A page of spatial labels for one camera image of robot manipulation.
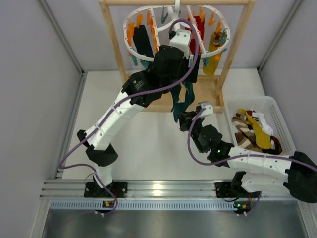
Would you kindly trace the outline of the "teal sock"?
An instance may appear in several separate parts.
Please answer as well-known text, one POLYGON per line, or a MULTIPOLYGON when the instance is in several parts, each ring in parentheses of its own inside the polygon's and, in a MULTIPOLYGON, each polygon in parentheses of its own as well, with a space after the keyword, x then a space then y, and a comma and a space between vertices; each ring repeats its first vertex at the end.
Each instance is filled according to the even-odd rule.
POLYGON ((173 106, 171 112, 175 122, 179 120, 179 111, 185 112, 187 108, 194 102, 194 84, 191 82, 181 83, 171 89, 173 106))

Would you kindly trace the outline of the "white oval clip hanger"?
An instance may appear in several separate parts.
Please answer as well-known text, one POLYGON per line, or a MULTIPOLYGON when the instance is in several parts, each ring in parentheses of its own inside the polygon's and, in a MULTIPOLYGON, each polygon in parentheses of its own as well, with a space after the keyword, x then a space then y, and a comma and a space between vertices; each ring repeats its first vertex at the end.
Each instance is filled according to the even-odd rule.
MULTIPOLYGON (((160 46, 160 40, 159 40, 159 32, 165 31, 165 30, 175 30, 177 31, 180 29, 182 26, 185 28, 188 28, 189 25, 184 23, 184 22, 178 22, 174 23, 174 21, 179 19, 180 16, 180 6, 181 6, 181 1, 176 0, 174 2, 174 6, 171 5, 149 5, 149 6, 143 6, 141 8, 138 8, 134 11, 132 11, 127 17, 125 18, 123 22, 123 30, 124 30, 124 42, 126 45, 126 48, 129 52, 129 55, 133 59, 140 59, 143 61, 148 61, 148 62, 153 62, 154 57, 147 57, 144 55, 139 54, 137 51, 133 49, 133 43, 131 39, 133 38, 134 35, 134 28, 139 27, 142 24, 143 20, 143 15, 142 12, 146 11, 147 12, 147 24, 150 25, 151 29, 151 34, 153 37, 154 41, 154 51, 157 52, 159 50, 160 46), (162 15, 162 26, 157 27, 156 25, 156 19, 155 19, 155 13, 154 9, 155 8, 162 8, 163 10, 163 15, 162 15)), ((222 37, 221 41, 223 42, 222 47, 220 47, 218 50, 209 52, 206 48, 204 43, 202 43, 201 37, 199 35, 199 31, 196 26, 196 21, 194 19, 194 12, 191 10, 190 6, 186 6, 189 21, 191 23, 195 23, 194 25, 194 30, 198 34, 198 44, 199 44, 199 50, 201 53, 201 58, 209 58, 213 55, 216 55, 218 53, 221 53, 225 50, 227 50, 226 46, 229 43, 229 40, 231 38, 231 32, 230 28, 222 15, 222 13, 216 9, 213 6, 210 5, 201 5, 200 6, 200 17, 206 16, 204 13, 203 9, 207 9, 211 11, 211 17, 208 22, 208 25, 211 26, 214 23, 217 23, 216 31, 221 31, 222 32, 222 37)))

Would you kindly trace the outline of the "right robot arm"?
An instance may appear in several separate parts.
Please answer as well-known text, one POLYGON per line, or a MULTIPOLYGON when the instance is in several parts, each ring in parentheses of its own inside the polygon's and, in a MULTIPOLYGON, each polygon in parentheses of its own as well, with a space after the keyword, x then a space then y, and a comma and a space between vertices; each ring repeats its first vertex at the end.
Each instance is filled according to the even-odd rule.
POLYGON ((203 113, 178 113, 180 130, 188 132, 187 146, 194 143, 200 153, 207 154, 206 162, 196 160, 197 163, 236 170, 231 182, 235 192, 282 192, 316 203, 317 166, 305 153, 277 156, 235 146, 223 141, 213 125, 202 125, 203 113))

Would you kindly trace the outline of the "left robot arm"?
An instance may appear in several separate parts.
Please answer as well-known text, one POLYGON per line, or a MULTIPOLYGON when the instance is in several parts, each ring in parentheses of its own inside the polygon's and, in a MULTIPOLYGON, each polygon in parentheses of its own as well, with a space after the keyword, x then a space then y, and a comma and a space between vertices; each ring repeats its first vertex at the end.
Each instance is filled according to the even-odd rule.
POLYGON ((189 46, 184 48, 162 45, 154 61, 142 71, 133 73, 123 84, 112 106, 94 126, 77 132, 86 147, 88 159, 93 162, 93 183, 98 192, 109 192, 112 164, 118 154, 111 144, 114 136, 139 112, 162 95, 172 96, 172 112, 175 121, 179 111, 185 111, 194 101, 193 85, 197 82, 201 57, 195 48, 193 62, 189 62, 189 46))

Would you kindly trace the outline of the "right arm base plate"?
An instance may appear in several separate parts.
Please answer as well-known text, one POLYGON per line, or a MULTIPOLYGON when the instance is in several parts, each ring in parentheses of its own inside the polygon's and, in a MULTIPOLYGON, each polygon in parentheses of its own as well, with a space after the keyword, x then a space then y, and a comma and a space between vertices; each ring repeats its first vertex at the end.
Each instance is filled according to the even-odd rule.
POLYGON ((230 182, 216 182, 215 191, 217 198, 258 198, 259 192, 247 192, 240 186, 233 186, 230 182))

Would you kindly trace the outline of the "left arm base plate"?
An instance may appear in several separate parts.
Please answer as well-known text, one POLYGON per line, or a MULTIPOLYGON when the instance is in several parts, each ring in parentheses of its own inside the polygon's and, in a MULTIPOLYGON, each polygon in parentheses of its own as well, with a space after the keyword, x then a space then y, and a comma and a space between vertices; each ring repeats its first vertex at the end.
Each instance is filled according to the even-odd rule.
MULTIPOLYGON (((116 198, 125 198, 128 191, 128 183, 113 182, 107 186, 116 198)), ((99 187, 96 182, 85 184, 84 197, 86 198, 111 198, 112 196, 104 189, 99 187)))

